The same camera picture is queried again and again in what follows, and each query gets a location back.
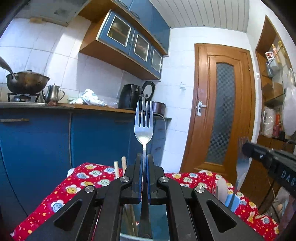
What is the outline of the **dark cooking pot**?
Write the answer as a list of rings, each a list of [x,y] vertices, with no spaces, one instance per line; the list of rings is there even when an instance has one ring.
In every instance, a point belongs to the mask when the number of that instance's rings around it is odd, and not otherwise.
[[[166,112],[166,105],[164,103],[153,101],[152,102],[152,111],[154,114],[160,114],[162,116],[165,116]]]

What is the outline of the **gas stove burner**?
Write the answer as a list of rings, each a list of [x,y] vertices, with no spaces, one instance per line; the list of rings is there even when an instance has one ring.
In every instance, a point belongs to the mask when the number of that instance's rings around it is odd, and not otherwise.
[[[8,102],[38,102],[40,94],[15,94],[7,93]]]

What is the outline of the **round black white appliance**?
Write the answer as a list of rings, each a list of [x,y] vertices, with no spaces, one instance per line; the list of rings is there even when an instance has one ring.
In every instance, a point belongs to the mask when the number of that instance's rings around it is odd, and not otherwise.
[[[142,96],[146,101],[151,101],[154,95],[155,84],[152,81],[145,81],[142,86]]]

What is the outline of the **silver metal fork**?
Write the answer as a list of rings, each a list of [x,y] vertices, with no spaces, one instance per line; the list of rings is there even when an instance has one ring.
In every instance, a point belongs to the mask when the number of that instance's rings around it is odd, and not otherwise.
[[[152,238],[152,228],[149,221],[149,199],[147,193],[147,144],[152,138],[153,130],[148,121],[147,103],[145,98],[137,102],[134,120],[134,134],[142,144],[142,207],[140,213],[138,236]]]

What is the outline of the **stainless steel kettle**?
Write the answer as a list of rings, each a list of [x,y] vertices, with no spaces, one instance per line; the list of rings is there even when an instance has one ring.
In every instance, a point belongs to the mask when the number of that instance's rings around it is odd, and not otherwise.
[[[42,90],[42,97],[47,105],[57,105],[65,96],[65,91],[60,89],[56,84],[48,86],[47,93]]]

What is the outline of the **blue lower kitchen cabinets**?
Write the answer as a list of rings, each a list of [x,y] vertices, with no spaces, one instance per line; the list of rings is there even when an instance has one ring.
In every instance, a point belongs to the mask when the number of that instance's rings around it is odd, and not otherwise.
[[[134,114],[1,103],[1,214],[12,231],[83,163],[135,162]]]

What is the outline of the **red smiley flower tablecloth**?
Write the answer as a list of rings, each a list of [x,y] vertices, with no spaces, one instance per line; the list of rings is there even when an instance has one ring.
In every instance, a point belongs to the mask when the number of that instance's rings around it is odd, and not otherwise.
[[[221,175],[201,170],[198,173],[166,173],[165,176],[176,180],[180,185],[194,188],[203,186],[213,193]],[[115,179],[115,169],[101,164],[83,163],[69,170],[67,178],[49,194],[29,217],[21,222],[11,233],[13,240],[25,240],[32,232],[56,213],[78,192],[88,185],[101,188]],[[255,203],[240,191],[235,192],[232,209],[247,225],[260,234],[265,240],[275,240],[279,233],[278,223],[268,215],[260,215]]]

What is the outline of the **grey range hood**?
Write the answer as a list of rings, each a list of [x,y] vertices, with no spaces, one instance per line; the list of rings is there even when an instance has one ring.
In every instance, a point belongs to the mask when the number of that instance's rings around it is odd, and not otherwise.
[[[32,0],[16,15],[17,18],[38,18],[67,26],[90,3],[88,0]]]

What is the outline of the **white patterned cloth on counter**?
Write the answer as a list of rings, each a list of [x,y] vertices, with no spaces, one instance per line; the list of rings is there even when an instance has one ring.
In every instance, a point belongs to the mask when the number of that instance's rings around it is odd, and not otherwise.
[[[107,104],[100,100],[91,89],[86,89],[79,98],[71,100],[69,104],[95,105],[100,107],[107,106]]]

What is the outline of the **blue upper wall cabinets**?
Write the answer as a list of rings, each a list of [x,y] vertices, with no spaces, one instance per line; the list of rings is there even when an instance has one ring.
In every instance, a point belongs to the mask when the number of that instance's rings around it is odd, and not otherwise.
[[[141,80],[160,80],[170,27],[150,1],[91,1],[79,15],[91,21],[80,53]]]

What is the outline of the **wooden door with glass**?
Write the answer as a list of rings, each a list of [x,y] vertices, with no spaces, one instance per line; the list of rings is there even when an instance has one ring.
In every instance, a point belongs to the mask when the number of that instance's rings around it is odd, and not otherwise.
[[[195,44],[194,93],[181,172],[213,171],[235,183],[238,138],[252,138],[255,81],[250,52]],[[196,116],[198,101],[206,104]]]

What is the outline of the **wooden wall shelf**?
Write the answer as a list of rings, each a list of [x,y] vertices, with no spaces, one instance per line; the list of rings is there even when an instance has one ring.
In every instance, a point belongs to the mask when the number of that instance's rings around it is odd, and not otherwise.
[[[292,75],[292,64],[274,25],[266,16],[255,48],[261,90],[260,129],[257,143],[293,153],[295,144],[282,124],[285,82]]]

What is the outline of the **black air fryer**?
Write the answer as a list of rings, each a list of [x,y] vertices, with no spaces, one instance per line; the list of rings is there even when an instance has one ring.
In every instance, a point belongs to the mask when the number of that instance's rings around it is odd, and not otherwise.
[[[126,84],[120,93],[118,108],[136,110],[137,101],[142,96],[142,88],[135,84]]]

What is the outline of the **dark wok on stove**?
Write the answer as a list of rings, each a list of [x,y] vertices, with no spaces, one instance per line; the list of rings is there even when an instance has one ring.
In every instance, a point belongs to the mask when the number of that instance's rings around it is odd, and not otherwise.
[[[6,84],[8,89],[15,94],[36,94],[47,85],[49,77],[32,72],[31,70],[8,74]]]

